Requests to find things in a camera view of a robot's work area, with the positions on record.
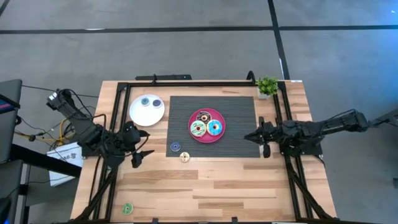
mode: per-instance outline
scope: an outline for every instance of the blue frosted donut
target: blue frosted donut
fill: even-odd
[[[219,135],[223,131],[223,125],[217,120],[210,120],[209,123],[207,123],[207,131],[212,136]]]

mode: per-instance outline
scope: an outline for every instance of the black rubber mat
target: black rubber mat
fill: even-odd
[[[213,108],[224,117],[225,133],[217,142],[203,144],[189,133],[191,115],[202,108]],[[166,156],[178,157],[187,152],[191,157],[260,157],[259,146],[243,139],[256,127],[253,97],[171,96]],[[172,142],[179,142],[181,150],[171,151]]]

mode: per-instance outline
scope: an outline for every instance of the green plant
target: green plant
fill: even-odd
[[[278,90],[278,80],[274,77],[258,79],[256,85],[259,87],[261,94],[275,95]]]

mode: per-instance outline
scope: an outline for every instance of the white paper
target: white paper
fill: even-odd
[[[47,156],[52,158],[61,159],[70,164],[82,167],[83,166],[83,157],[81,156],[81,147],[77,144],[77,142],[66,144],[60,146],[52,151],[47,152]],[[55,187],[62,183],[65,183],[69,180],[74,179],[75,177],[67,176],[65,174],[60,174],[54,171],[49,171],[50,174],[50,185]]]

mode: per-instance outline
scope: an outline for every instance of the red plate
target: red plate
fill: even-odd
[[[206,131],[206,134],[204,134],[202,137],[196,137],[196,136],[194,136],[194,135],[191,133],[191,124],[192,124],[194,121],[197,120],[198,113],[201,112],[201,111],[206,111],[206,112],[208,112],[208,113],[210,114],[210,116],[211,116],[211,119],[216,119],[216,120],[218,120],[218,121],[221,123],[221,125],[223,126],[223,130],[222,130],[222,132],[221,132],[219,135],[217,135],[217,136],[212,136],[211,134],[209,134],[209,133]],[[219,139],[224,135],[225,127],[226,127],[226,126],[225,126],[225,120],[224,120],[224,118],[222,117],[222,115],[221,115],[217,110],[210,109],[210,108],[203,108],[203,109],[197,110],[196,112],[194,112],[194,113],[192,114],[192,116],[191,116],[191,118],[189,119],[189,122],[188,122],[188,131],[189,131],[189,133],[191,134],[191,136],[192,136],[194,139],[196,139],[197,141],[202,142],[202,143],[213,143],[213,142],[219,140]]]

